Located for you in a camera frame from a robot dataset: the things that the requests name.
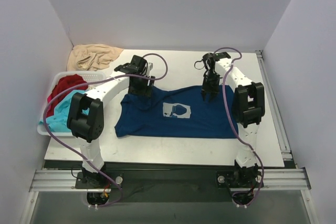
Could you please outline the navy blue mickey t-shirt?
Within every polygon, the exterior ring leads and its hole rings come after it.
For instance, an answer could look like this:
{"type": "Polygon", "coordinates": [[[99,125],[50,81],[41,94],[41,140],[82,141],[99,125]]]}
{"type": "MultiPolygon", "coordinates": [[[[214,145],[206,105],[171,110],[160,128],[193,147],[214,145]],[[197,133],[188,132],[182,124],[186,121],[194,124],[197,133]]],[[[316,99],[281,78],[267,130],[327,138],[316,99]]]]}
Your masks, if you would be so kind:
{"type": "Polygon", "coordinates": [[[237,123],[228,120],[225,110],[232,106],[233,96],[229,86],[220,87],[210,101],[203,100],[201,86],[172,91],[153,87],[150,97],[126,94],[115,133],[117,137],[235,138],[237,123]]]}

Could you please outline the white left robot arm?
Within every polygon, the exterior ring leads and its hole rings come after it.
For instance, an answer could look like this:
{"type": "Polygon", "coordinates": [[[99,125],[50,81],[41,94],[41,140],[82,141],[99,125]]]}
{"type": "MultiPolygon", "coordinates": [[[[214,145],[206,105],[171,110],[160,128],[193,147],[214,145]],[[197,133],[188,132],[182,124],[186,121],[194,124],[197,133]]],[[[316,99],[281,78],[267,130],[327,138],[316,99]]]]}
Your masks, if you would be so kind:
{"type": "Polygon", "coordinates": [[[89,172],[87,181],[92,187],[100,188],[106,183],[99,144],[99,137],[104,129],[104,107],[126,89],[136,95],[149,96],[154,80],[154,76],[116,72],[92,90],[72,96],[67,127],[78,139],[83,160],[82,169],[89,172]]]}

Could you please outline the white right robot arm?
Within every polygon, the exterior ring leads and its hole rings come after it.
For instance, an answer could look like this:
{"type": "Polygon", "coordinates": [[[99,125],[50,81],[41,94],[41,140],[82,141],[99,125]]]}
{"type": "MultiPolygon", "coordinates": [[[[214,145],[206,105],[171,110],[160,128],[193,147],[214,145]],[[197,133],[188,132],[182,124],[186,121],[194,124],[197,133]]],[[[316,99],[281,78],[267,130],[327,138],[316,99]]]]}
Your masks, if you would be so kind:
{"type": "Polygon", "coordinates": [[[240,141],[235,163],[241,167],[233,172],[233,182],[245,186],[251,181],[251,173],[246,168],[257,165],[255,155],[257,131],[265,115],[265,89],[262,83],[246,77],[236,66],[228,53],[207,53],[201,62],[204,65],[201,95],[203,100],[209,96],[213,100],[219,94],[219,82],[234,92],[228,119],[238,125],[236,138],[240,141]]]}

